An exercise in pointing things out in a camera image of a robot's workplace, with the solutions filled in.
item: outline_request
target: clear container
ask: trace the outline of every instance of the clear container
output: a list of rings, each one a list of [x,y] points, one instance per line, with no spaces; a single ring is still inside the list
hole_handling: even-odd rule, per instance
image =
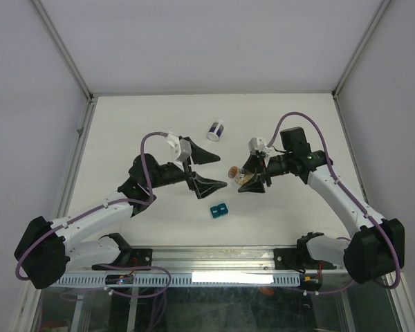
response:
[[[247,183],[254,176],[254,174],[244,168],[232,166],[229,169],[228,176],[231,179],[232,183],[237,183],[241,187]]]

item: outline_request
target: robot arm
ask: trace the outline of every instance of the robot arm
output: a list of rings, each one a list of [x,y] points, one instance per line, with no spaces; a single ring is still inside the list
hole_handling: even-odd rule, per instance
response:
[[[169,133],[166,141],[171,145],[171,163],[159,165],[152,155],[144,155],[152,188],[185,181],[197,198],[203,199],[227,185],[192,171],[192,163],[214,163],[220,160],[219,156],[196,146],[189,137]],[[48,287],[65,272],[78,268],[96,264],[132,265],[133,250],[120,234],[82,241],[98,230],[136,216],[150,206],[145,202],[155,201],[156,197],[149,195],[141,159],[141,156],[135,158],[129,178],[99,203],[63,218],[47,221],[40,216],[29,223],[14,256],[19,261],[17,267],[21,265],[35,288]]]
[[[344,266],[350,276],[362,284],[395,270],[390,249],[371,218],[380,224],[396,251],[400,267],[404,266],[404,227],[397,219],[386,220],[383,215],[368,206],[335,171],[332,176],[323,151],[312,152],[300,127],[281,131],[285,151],[269,156],[264,138],[249,142],[250,157],[243,166],[254,176],[239,188],[239,192],[266,192],[272,177],[294,174],[314,189],[332,208],[350,234],[351,240],[332,239],[323,233],[308,233],[297,241],[292,257],[283,257],[289,265],[298,269],[317,261],[328,261]],[[351,195],[367,211],[364,213],[350,198]]]

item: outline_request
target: gray panel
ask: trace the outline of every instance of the gray panel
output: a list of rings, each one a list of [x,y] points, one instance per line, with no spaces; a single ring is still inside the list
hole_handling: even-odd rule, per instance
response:
[[[415,0],[392,4],[340,105],[370,204],[405,225],[415,301]]]
[[[95,93],[330,91],[379,0],[43,0]]]
[[[85,99],[27,1],[0,1],[0,331],[22,283],[13,252],[52,215]]]

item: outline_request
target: table surface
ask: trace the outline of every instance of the table surface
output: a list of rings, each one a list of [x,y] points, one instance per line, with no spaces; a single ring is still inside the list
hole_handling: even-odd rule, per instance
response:
[[[289,111],[303,112],[322,130],[329,153],[346,183],[361,195],[356,172],[330,94],[155,95],[100,97],[95,109],[70,211],[93,205],[128,177],[140,153],[142,137],[151,131],[190,136],[221,161],[196,165],[201,176],[228,181],[231,166],[247,160],[248,141],[273,135],[277,121]],[[216,119],[224,120],[220,141],[205,135]],[[322,148],[314,128],[303,118],[286,119],[282,129],[301,126],[312,150]],[[282,148],[278,138],[274,146]],[[162,164],[170,160],[161,137],[147,141],[146,151]],[[238,194],[231,186],[197,200],[186,183],[154,190],[156,202],[121,224],[102,229],[90,239],[119,232],[133,246],[293,245],[307,232],[347,236],[341,221],[324,200],[293,175],[273,179],[265,194]],[[226,203],[229,214],[213,219],[210,207]]]

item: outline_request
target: small teal object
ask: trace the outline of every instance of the small teal object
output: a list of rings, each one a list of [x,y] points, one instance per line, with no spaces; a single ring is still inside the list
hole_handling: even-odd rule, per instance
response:
[[[219,216],[224,216],[225,214],[229,213],[228,207],[225,203],[218,204],[216,206],[212,206],[210,208],[210,213],[214,218],[218,218]]]

